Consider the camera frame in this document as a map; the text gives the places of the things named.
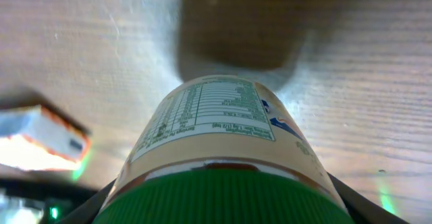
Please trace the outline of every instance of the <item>nutrition facts label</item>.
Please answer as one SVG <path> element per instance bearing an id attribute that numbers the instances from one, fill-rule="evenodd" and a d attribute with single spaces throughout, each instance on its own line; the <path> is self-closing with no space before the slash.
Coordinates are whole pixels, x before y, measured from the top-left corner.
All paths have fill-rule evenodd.
<path id="1" fill-rule="evenodd" d="M 275 139 L 253 83 L 237 78 L 206 78 L 175 93 L 159 105 L 150 125 L 132 161 L 162 144 L 197 134 Z"/>

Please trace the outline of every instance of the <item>green bottle cap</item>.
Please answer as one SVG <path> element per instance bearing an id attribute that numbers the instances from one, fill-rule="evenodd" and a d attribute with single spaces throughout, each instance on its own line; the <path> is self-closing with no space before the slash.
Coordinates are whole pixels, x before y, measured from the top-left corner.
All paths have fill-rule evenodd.
<path id="1" fill-rule="evenodd" d="M 203 169 L 145 181 L 94 220 L 120 223 L 354 223 L 328 197 L 258 171 Z"/>

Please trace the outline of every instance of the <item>bottle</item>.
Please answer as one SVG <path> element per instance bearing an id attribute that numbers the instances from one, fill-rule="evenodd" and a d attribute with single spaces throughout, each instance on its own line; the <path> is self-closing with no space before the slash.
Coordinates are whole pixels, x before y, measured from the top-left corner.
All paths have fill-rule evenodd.
<path id="1" fill-rule="evenodd" d="M 170 92 L 94 223 L 353 223 L 282 102 L 236 76 Z"/>

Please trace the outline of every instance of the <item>wooden surface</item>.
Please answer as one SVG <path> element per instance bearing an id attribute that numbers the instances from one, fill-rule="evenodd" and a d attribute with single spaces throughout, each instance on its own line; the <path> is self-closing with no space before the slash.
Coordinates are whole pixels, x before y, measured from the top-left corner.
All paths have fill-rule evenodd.
<path id="1" fill-rule="evenodd" d="M 108 184 L 159 101 L 219 73 L 274 90 L 328 172 L 432 221 L 432 0 L 0 0 L 0 101 L 38 92 L 93 132 L 59 179 Z"/>

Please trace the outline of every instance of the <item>green light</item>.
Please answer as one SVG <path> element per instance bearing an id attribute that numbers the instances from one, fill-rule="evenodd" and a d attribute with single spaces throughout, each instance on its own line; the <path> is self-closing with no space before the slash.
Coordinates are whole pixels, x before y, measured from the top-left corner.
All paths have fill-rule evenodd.
<path id="1" fill-rule="evenodd" d="M 390 190 L 389 190 L 389 186 L 386 184 L 386 179 L 383 177 L 379 177 L 377 178 L 377 184 L 378 184 L 378 188 L 379 188 L 379 199 L 381 201 L 381 205 L 382 207 L 390 212 L 393 215 L 398 215 L 397 211 L 396 211 L 396 207 L 393 204 Z"/>
<path id="2" fill-rule="evenodd" d="M 49 212 L 50 212 L 51 217 L 52 217 L 53 219 L 57 219 L 57 218 L 59 217 L 59 209 L 58 209 L 58 208 L 55 208 L 55 207 L 50 208 L 50 209 L 49 209 Z"/>
<path id="3" fill-rule="evenodd" d="M 396 215 L 396 211 L 394 210 L 394 207 L 392 205 L 392 201 L 390 200 L 390 197 L 385 195 L 385 194 L 381 194 L 380 195 L 380 199 L 381 199 L 381 204 L 383 206 L 383 208 L 390 212 L 393 215 Z"/>
<path id="4" fill-rule="evenodd" d="M 77 170 L 72 172 L 72 181 L 78 181 L 80 179 L 82 173 L 84 173 L 84 170 L 87 167 L 87 163 L 88 163 L 88 160 L 90 158 L 90 154 L 91 154 L 91 151 L 89 150 L 87 155 L 84 157 L 84 159 L 82 159 L 80 167 Z"/>

